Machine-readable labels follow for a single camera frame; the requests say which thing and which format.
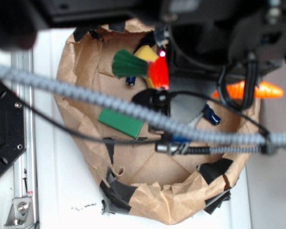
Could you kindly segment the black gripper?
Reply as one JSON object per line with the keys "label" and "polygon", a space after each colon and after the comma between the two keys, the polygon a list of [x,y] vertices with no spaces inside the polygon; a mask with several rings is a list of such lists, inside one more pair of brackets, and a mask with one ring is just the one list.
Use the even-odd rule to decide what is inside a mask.
{"label": "black gripper", "polygon": [[250,108],[260,78],[286,62],[286,0],[163,0],[172,119],[196,123],[215,91]]}

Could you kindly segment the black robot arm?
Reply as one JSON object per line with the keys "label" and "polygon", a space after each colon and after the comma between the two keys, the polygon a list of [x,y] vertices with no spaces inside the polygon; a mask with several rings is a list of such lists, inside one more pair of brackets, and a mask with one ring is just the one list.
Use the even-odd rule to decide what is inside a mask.
{"label": "black robot arm", "polygon": [[169,77],[177,89],[218,89],[229,108],[253,104],[259,77],[286,63],[286,0],[0,0],[0,48],[30,49],[38,31],[138,19],[168,31]]}

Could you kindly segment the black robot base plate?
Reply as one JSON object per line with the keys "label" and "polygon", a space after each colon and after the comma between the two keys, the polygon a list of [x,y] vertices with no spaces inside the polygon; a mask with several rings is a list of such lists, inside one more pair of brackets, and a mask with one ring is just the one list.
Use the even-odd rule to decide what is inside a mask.
{"label": "black robot base plate", "polygon": [[25,149],[22,103],[13,91],[0,82],[0,178]]}

